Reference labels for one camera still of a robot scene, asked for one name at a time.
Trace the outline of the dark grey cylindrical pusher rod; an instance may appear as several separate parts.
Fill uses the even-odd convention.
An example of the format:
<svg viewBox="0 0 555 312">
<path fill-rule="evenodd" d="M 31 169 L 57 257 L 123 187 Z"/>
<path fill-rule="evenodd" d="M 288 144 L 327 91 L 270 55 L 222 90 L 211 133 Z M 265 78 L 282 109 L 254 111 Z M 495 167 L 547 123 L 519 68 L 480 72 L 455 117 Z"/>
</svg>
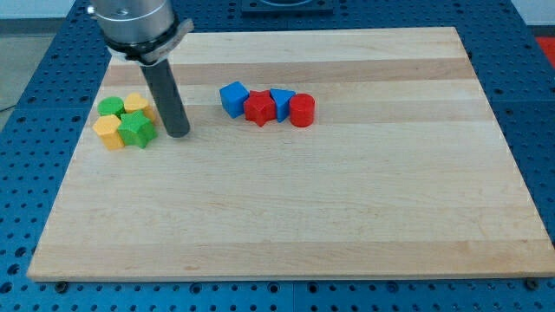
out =
<svg viewBox="0 0 555 312">
<path fill-rule="evenodd" d="M 166 133 L 173 138 L 186 136 L 190 132 L 190 123 L 168 60 L 140 69 Z"/>
</svg>

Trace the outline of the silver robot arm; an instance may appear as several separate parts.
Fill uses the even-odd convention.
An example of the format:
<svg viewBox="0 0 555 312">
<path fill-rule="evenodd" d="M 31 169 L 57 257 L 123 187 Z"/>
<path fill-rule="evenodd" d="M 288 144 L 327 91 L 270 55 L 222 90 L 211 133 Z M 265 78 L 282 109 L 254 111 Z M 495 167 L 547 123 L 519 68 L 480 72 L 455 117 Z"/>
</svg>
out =
<svg viewBox="0 0 555 312">
<path fill-rule="evenodd" d="M 91 0 L 86 12 L 109 52 L 140 66 L 166 133 L 186 136 L 190 123 L 168 56 L 193 31 L 193 21 L 181 20 L 170 0 Z"/>
</svg>

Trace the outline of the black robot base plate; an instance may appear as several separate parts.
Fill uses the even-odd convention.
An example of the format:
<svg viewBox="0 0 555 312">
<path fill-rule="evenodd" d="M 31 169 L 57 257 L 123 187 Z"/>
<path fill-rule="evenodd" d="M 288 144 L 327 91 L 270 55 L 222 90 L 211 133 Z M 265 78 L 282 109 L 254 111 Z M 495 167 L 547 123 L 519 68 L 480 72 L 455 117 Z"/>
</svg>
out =
<svg viewBox="0 0 555 312">
<path fill-rule="evenodd" d="M 334 0 L 240 0 L 243 15 L 330 13 Z"/>
</svg>

